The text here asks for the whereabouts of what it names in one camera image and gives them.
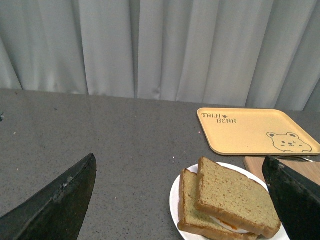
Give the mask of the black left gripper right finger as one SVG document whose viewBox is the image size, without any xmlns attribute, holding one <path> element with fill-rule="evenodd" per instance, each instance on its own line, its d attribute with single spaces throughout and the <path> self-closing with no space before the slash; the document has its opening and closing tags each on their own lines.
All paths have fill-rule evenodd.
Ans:
<svg viewBox="0 0 320 240">
<path fill-rule="evenodd" d="M 291 240 L 320 238 L 320 186 L 268 155 L 262 164 L 278 217 Z"/>
</svg>

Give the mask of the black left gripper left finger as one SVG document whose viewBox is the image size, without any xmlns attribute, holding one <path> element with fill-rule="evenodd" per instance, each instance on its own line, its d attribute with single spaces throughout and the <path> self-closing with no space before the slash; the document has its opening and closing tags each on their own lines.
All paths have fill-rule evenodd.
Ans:
<svg viewBox="0 0 320 240">
<path fill-rule="evenodd" d="M 76 240 L 92 198 L 97 162 L 88 154 L 0 218 L 2 240 Z"/>
</svg>

